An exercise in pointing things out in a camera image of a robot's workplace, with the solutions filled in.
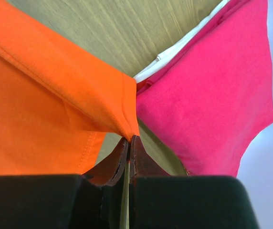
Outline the orange t shirt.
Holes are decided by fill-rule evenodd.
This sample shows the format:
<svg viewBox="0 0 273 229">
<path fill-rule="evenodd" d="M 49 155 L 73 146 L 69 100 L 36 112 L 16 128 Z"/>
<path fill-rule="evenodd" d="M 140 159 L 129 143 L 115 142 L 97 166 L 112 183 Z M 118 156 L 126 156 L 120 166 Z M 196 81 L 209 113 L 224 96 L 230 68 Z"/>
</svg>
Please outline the orange t shirt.
<svg viewBox="0 0 273 229">
<path fill-rule="evenodd" d="M 0 0 L 0 175 L 82 174 L 139 134 L 136 82 Z"/>
</svg>

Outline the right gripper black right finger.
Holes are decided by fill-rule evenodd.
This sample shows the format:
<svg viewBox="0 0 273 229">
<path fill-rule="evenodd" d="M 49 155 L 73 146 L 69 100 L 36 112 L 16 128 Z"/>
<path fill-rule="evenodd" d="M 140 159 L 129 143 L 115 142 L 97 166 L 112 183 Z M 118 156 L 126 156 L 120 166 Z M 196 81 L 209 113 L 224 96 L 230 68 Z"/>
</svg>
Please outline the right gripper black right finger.
<svg viewBox="0 0 273 229">
<path fill-rule="evenodd" d="M 146 152 L 141 138 L 134 135 L 130 144 L 129 153 L 130 178 L 133 177 L 164 177 L 170 176 Z"/>
</svg>

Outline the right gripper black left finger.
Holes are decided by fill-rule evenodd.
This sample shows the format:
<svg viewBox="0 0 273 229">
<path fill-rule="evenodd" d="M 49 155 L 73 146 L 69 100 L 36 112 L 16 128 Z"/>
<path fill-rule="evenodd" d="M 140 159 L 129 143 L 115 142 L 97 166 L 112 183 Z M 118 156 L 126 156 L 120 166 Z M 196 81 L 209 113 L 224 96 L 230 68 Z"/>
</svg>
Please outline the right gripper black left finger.
<svg viewBox="0 0 273 229">
<path fill-rule="evenodd" d="M 114 186 L 124 174 L 128 146 L 129 142 L 121 138 L 111 154 L 83 174 L 85 179 L 97 187 Z"/>
</svg>

